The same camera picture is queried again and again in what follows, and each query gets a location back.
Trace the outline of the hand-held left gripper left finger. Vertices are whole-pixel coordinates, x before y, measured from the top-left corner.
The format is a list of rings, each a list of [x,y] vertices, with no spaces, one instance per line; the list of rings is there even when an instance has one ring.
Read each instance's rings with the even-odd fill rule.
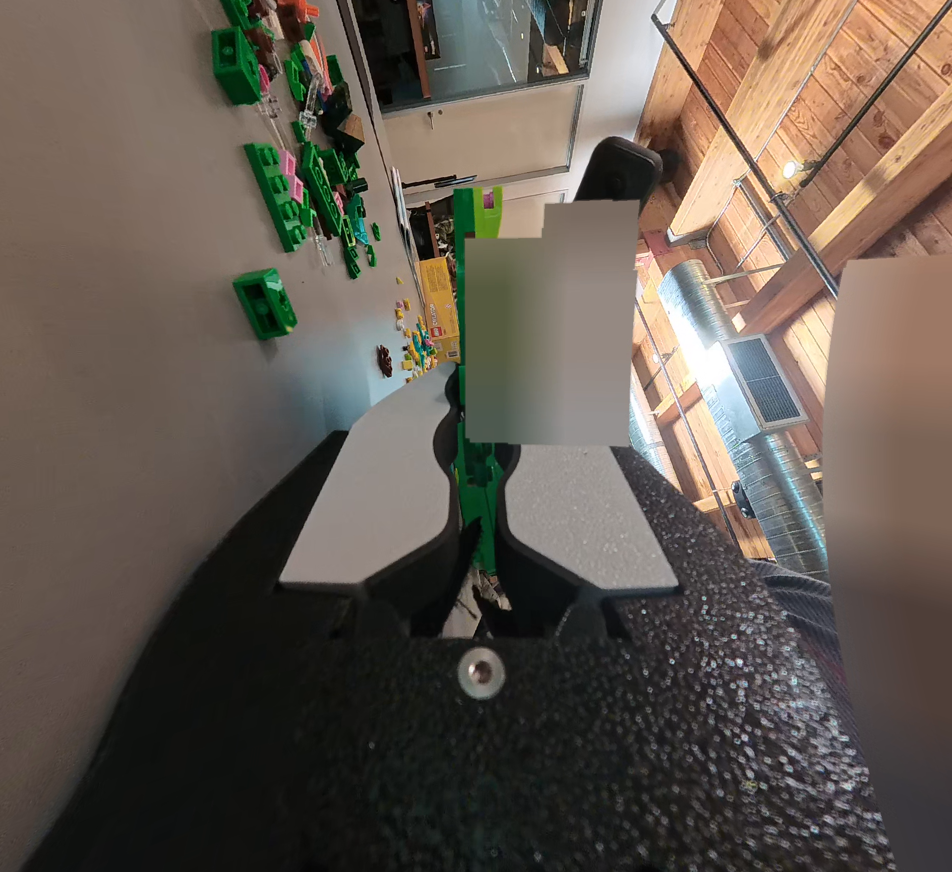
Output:
[[[288,590],[380,600],[410,618],[449,592],[459,556],[454,365],[351,427],[279,576]]]

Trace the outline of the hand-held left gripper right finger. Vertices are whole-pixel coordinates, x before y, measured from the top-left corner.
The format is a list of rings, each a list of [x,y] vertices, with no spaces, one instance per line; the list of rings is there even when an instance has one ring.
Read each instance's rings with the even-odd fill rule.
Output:
[[[679,581],[612,449],[513,446],[498,486],[495,562],[524,620],[575,604],[674,594]]]

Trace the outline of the green lego plate assembly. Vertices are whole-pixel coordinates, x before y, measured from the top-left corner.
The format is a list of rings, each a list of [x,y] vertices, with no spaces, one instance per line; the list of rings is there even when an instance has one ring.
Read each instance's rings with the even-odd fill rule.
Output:
[[[467,435],[466,250],[468,241],[498,237],[503,217],[503,200],[504,191],[501,187],[456,188],[453,192],[454,259],[460,351],[458,384],[461,406],[454,471],[464,526],[469,527],[477,522],[480,528],[473,564],[490,580],[498,578],[495,533],[498,487],[503,470],[496,459],[492,443],[472,442]]]

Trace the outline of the small colourful lego pieces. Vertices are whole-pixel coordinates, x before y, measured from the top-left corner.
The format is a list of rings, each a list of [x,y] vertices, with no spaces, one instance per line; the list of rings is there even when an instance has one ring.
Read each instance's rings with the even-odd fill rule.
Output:
[[[424,303],[422,313],[411,322],[410,300],[398,300],[395,326],[405,338],[399,359],[404,382],[421,378],[438,366],[462,363],[455,304]]]

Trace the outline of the yellow lego box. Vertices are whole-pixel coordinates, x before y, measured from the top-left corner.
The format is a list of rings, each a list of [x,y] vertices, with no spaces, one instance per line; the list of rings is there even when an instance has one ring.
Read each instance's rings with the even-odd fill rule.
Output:
[[[453,282],[447,259],[424,259],[419,264],[422,289],[422,318],[433,340],[457,339],[460,323]]]

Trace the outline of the green holed lego brick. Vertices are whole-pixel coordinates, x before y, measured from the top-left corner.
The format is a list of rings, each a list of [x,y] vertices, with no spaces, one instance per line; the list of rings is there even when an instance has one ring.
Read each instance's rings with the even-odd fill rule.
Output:
[[[246,272],[232,280],[232,288],[258,340],[293,332],[298,319],[276,268]]]

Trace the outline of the cluster of green lego parts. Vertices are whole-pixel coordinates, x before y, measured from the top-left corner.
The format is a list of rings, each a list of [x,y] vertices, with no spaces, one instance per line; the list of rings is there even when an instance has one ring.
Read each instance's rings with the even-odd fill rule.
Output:
[[[359,161],[363,122],[309,0],[219,0],[227,23],[211,33],[212,74],[229,104],[257,109],[264,142],[244,154],[283,250],[315,244],[357,280],[377,266],[380,227],[366,217]]]

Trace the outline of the black office chair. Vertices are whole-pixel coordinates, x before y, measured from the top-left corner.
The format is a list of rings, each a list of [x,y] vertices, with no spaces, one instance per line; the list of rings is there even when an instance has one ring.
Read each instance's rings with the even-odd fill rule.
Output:
[[[660,153],[633,140],[607,137],[594,148],[574,202],[636,200],[644,208],[662,175]]]

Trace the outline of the large silver ventilation duct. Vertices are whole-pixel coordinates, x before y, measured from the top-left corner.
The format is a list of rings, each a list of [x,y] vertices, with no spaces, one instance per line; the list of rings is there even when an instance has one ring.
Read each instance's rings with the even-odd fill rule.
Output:
[[[822,493],[789,434],[806,415],[767,338],[737,332],[697,259],[668,271],[658,294],[775,561],[827,582]]]

